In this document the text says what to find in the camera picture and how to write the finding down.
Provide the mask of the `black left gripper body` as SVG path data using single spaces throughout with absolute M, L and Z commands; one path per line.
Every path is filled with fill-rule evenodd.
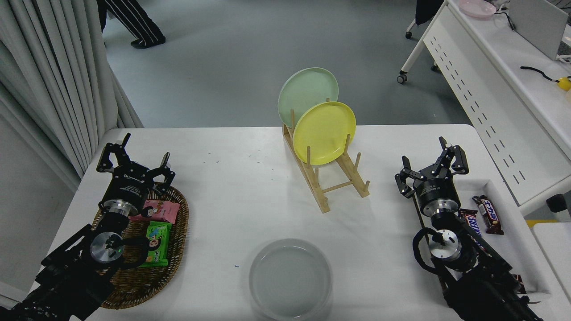
M 136 162 L 114 167 L 112 181 L 103 196 L 104 207 L 110 207 L 114 201 L 142 207 L 152 187 L 149 171 Z

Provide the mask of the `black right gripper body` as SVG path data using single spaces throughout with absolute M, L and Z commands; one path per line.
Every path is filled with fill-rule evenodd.
M 455 213 L 459 209 L 459 196 L 451 172 L 421 172 L 424 179 L 416 181 L 416 197 L 422 213 L 442 210 Z

